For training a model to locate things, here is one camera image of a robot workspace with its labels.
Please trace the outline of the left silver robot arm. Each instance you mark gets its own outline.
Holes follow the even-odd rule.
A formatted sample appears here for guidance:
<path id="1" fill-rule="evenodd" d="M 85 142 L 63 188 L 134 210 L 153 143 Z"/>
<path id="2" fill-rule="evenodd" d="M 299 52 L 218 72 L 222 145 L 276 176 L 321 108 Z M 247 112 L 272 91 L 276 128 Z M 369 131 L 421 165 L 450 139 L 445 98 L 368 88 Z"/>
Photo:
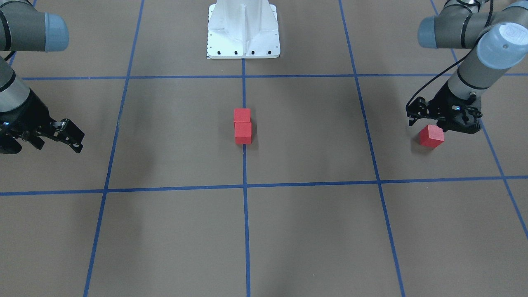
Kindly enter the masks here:
<path id="1" fill-rule="evenodd" d="M 474 134 L 481 129 L 481 96 L 528 52 L 526 0 L 502 11 L 481 13 L 484 0 L 448 0 L 437 16 L 421 21 L 419 45 L 468 49 L 455 72 L 431 100 L 417 94 L 405 106 L 409 125 L 435 120 L 444 132 Z"/>

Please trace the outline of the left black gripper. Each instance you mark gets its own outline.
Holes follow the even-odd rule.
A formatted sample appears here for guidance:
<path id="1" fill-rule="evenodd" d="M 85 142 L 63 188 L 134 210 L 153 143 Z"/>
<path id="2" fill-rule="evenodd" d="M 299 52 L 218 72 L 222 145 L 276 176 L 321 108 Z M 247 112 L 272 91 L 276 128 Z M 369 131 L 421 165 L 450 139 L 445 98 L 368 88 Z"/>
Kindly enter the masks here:
<path id="1" fill-rule="evenodd" d="M 445 83 L 432 100 L 429 106 L 425 98 L 411 98 L 405 106 L 408 126 L 412 127 L 417 120 L 434 119 L 437 126 L 444 132 L 449 130 L 475 134 L 481 130 L 481 98 L 470 94 L 465 99 L 455 96 Z"/>

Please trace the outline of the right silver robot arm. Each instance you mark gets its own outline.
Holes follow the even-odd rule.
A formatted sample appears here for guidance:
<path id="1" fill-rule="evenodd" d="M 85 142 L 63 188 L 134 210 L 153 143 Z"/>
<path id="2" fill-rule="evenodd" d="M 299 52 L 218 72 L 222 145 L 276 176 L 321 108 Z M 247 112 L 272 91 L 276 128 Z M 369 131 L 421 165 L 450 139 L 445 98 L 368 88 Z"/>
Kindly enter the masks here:
<path id="1" fill-rule="evenodd" d="M 38 11 L 28 0 L 2 0 L 0 138 L 2 154 L 21 152 L 19 139 L 41 150 L 44 137 L 80 153 L 85 134 L 70 119 L 56 121 L 48 107 L 9 65 L 17 52 L 60 52 L 68 47 L 68 27 L 57 14 Z"/>

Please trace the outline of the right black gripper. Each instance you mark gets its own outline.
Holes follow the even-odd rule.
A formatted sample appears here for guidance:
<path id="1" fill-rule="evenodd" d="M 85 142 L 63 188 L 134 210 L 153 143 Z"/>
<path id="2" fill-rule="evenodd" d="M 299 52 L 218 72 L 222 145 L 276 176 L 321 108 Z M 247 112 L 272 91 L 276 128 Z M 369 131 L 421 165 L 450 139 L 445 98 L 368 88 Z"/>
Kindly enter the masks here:
<path id="1" fill-rule="evenodd" d="M 68 145 L 75 153 L 80 153 L 83 149 L 85 133 L 70 119 L 55 122 L 50 117 L 47 106 L 33 90 L 29 91 L 21 106 L 0 113 L 0 120 L 2 154 L 21 152 L 17 138 L 26 139 L 41 150 L 45 142 L 38 138 L 38 133 L 44 133 L 46 137 L 52 135 L 53 140 Z"/>

